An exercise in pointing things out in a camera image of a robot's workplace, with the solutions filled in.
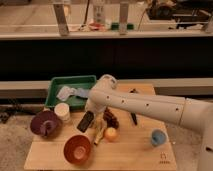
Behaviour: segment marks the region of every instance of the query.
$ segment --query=small object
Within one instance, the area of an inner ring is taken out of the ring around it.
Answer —
[[[78,130],[80,130],[81,132],[85,132],[89,127],[89,125],[91,124],[91,122],[93,121],[93,119],[94,114],[90,111],[87,111],[77,126]]]
[[[54,112],[64,123],[70,121],[70,107],[68,104],[58,103],[54,108]]]
[[[113,22],[111,24],[111,30],[118,30],[119,29],[119,23]],[[127,30],[134,30],[134,24],[128,23],[127,24]]]
[[[97,134],[95,136],[94,144],[98,145],[101,139],[104,137],[104,131],[107,129],[107,123],[103,119],[100,124],[96,127]]]
[[[115,141],[115,139],[117,138],[118,133],[117,130],[113,127],[109,127],[105,130],[104,132],[104,137],[109,141],[109,142],[113,142]]]
[[[112,25],[112,21],[110,19],[106,19],[105,28],[106,30],[110,30]]]
[[[76,92],[75,88],[70,88],[68,86],[63,86],[57,94],[57,98],[61,101],[66,101],[69,96],[74,95]]]
[[[8,119],[10,118],[10,115],[6,112],[0,113],[0,123],[6,123]]]
[[[107,127],[113,127],[115,129],[119,128],[118,119],[109,110],[109,108],[106,108],[106,110],[104,111],[103,119],[107,122]]]
[[[60,124],[60,119],[53,111],[42,111],[32,119],[30,129],[34,134],[47,137]]]
[[[90,23],[89,28],[90,30],[100,30],[102,27],[104,27],[102,24],[99,23]]]
[[[138,91],[134,88],[133,90],[130,91],[130,93],[138,93]],[[135,125],[138,124],[138,121],[137,121],[137,116],[135,113],[131,113],[131,117],[132,117],[132,120],[134,122]]]
[[[95,23],[105,24],[105,0],[93,0],[93,19]]]
[[[166,142],[166,134],[160,129],[156,129],[152,132],[151,144],[155,147],[164,144]]]
[[[87,99],[89,95],[89,90],[83,89],[83,88],[77,88],[77,90],[74,92],[74,95]]]
[[[71,137],[64,146],[64,157],[72,164],[81,165],[87,161],[91,152],[89,139],[84,135]]]
[[[127,20],[129,13],[129,2],[124,0],[120,2],[120,19],[119,19],[119,33],[125,35],[127,33]]]

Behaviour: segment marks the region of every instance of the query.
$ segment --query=light blue cup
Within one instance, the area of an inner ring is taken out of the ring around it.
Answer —
[[[166,142],[166,134],[161,131],[160,129],[155,129],[152,132],[152,137],[151,137],[151,144],[154,147],[157,147],[161,144],[164,144]]]

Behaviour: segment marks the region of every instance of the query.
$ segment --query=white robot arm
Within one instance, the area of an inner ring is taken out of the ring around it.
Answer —
[[[184,97],[140,95],[115,90],[117,81],[103,75],[91,89],[86,111],[101,113],[106,106],[173,123],[203,135],[198,171],[213,170],[213,104]]]

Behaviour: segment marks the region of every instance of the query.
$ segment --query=dark red bowl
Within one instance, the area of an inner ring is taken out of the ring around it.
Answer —
[[[64,146],[64,157],[72,164],[81,165],[87,161],[91,152],[91,143],[83,135],[71,137]]]
[[[61,124],[53,111],[39,112],[31,121],[30,129],[34,134],[48,136]]]

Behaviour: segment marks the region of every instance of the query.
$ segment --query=wooden table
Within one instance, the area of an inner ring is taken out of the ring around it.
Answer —
[[[141,94],[154,94],[149,84],[119,84],[119,90],[129,92],[136,88]],[[153,147],[150,136],[154,129],[161,129],[166,134],[163,122],[137,115],[135,126],[129,112],[112,109],[117,116],[120,127],[119,137],[113,143],[103,139],[98,146],[92,146],[92,153],[84,166],[75,166],[66,161],[63,148],[66,141],[76,134],[76,129],[83,112],[72,112],[72,122],[63,125],[62,129],[48,139],[35,136],[29,150],[24,168],[26,170],[141,170],[141,171],[176,171],[174,154],[167,138],[161,146]],[[93,129],[84,135],[93,137]]]

